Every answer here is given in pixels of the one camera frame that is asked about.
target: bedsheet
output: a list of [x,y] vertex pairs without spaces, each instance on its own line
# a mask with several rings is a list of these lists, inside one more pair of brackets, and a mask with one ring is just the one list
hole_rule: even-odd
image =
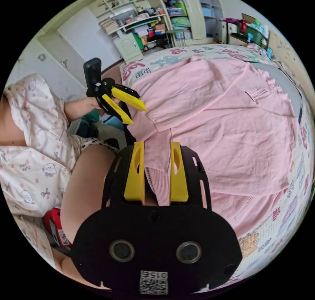
[[311,189],[312,182],[314,187],[315,118],[307,97],[292,71],[283,63],[270,60],[266,53],[242,46],[211,44],[163,50],[126,65],[122,71],[123,84],[132,87],[135,81],[148,73],[192,55],[204,59],[235,58],[276,65],[292,80],[302,95],[302,117],[298,128],[296,152],[289,173],[290,186],[263,222],[253,225],[249,233],[238,238],[243,260],[231,279],[219,287],[222,288],[250,277],[266,267],[283,250],[302,223],[314,196]]
[[266,52],[257,49],[221,44],[192,45],[182,48],[165,49],[145,56],[143,59],[128,63],[122,69],[123,85],[132,87],[132,84],[143,76],[192,56],[202,59],[238,59],[275,65],[268,58]]

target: pink fabric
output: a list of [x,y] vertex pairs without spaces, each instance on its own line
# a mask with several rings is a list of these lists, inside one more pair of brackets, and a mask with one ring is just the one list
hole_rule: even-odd
[[170,142],[196,151],[209,179],[213,211],[241,236],[287,190],[297,137],[288,95],[265,71],[240,60],[192,57],[133,88],[147,107],[130,107],[130,133],[145,141],[159,205],[169,205]]

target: camera lens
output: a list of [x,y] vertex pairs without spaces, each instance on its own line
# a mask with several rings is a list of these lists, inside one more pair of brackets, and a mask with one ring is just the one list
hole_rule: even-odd
[[201,247],[195,242],[185,242],[176,250],[177,259],[184,264],[192,264],[199,260]]
[[118,262],[128,262],[135,255],[135,248],[125,240],[114,241],[109,247],[109,254]]

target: qr code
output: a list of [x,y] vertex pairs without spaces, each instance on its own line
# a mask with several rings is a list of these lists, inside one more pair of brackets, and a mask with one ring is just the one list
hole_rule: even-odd
[[168,294],[168,280],[166,272],[141,271],[141,294]]
[[63,246],[68,246],[70,244],[69,240],[67,239],[65,233],[63,232],[63,230],[58,230],[58,233],[59,233],[59,237],[60,237],[60,240],[61,240],[61,244]]

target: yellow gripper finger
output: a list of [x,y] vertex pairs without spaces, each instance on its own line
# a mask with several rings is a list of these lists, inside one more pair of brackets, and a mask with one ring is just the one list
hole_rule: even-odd
[[144,205],[144,142],[135,142],[132,152],[124,198]]
[[125,93],[124,91],[121,91],[121,90],[117,89],[116,87],[112,88],[112,95],[114,97],[116,97],[117,99],[133,106],[134,108],[136,108],[138,110],[143,110],[145,112],[147,111],[142,100],[137,99],[136,97],[134,97],[128,93]]
[[106,94],[102,96],[104,99],[121,117],[123,124],[133,124],[131,118]]
[[171,142],[170,202],[187,202],[188,190],[183,159],[178,142]]

